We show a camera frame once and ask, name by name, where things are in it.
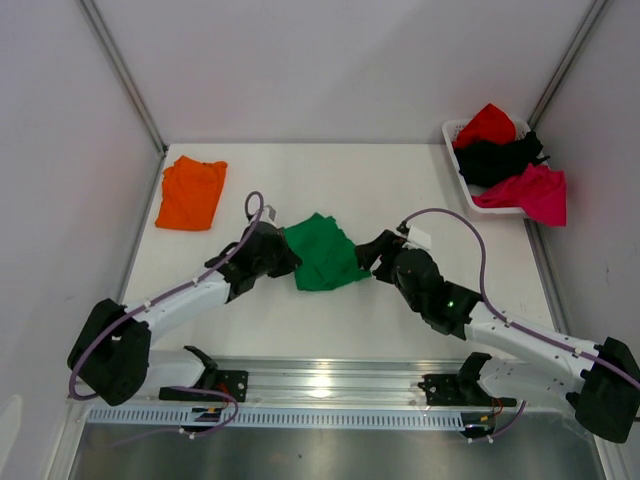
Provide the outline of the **green t shirt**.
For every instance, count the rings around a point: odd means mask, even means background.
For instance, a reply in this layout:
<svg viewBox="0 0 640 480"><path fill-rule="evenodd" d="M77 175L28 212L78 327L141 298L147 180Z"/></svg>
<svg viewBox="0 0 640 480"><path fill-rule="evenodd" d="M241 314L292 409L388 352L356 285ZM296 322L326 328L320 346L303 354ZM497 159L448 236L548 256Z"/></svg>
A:
<svg viewBox="0 0 640 480"><path fill-rule="evenodd" d="M355 244L332 216L314 213L284 229L291 250L302 260L294 272L296 288L304 292L331 291L367 279L361 270Z"/></svg>

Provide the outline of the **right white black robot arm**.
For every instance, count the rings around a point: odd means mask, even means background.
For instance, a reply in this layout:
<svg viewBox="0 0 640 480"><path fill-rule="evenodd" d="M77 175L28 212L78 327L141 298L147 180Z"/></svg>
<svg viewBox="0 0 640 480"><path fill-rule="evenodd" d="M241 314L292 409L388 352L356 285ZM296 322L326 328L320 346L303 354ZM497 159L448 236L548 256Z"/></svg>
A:
<svg viewBox="0 0 640 480"><path fill-rule="evenodd" d="M547 405L604 440L628 440L639 411L639 365L624 342L594 343L508 316L480 293L446 280L411 236L385 230L354 251L360 269L393 285L436 332L515 357L510 363L471 354L456 380L464 401L488 396Z"/></svg>

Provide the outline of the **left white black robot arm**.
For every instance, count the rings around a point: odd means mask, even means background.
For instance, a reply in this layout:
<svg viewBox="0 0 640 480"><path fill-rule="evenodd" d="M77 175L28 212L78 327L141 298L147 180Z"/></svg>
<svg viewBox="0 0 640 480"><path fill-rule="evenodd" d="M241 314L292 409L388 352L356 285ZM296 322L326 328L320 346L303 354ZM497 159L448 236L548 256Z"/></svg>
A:
<svg viewBox="0 0 640 480"><path fill-rule="evenodd" d="M203 271L167 292L130 305L110 298L98 302L67 359L70 396L100 398L110 406L149 393L169 401L214 398L224 375L213 358L192 345L161 352L154 344L247 293L258 279L289 275L302 263L283 229L259 221L208 260Z"/></svg>

